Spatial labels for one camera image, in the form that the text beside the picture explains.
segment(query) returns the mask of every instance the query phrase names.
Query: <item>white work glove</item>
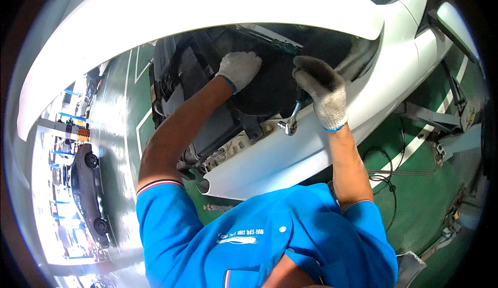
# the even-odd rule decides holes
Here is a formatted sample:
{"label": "white work glove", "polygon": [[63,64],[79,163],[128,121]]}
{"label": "white work glove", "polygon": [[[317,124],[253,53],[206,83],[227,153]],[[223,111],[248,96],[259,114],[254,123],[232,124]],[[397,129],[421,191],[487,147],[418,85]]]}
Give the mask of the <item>white work glove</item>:
{"label": "white work glove", "polygon": [[253,51],[230,52],[221,60],[216,76],[223,76],[233,87],[233,94],[236,94],[252,81],[260,68],[261,58]]}
{"label": "white work glove", "polygon": [[342,76],[325,61],[310,56],[295,57],[294,65],[292,76],[313,98],[315,113],[323,128],[339,130],[348,121]]}

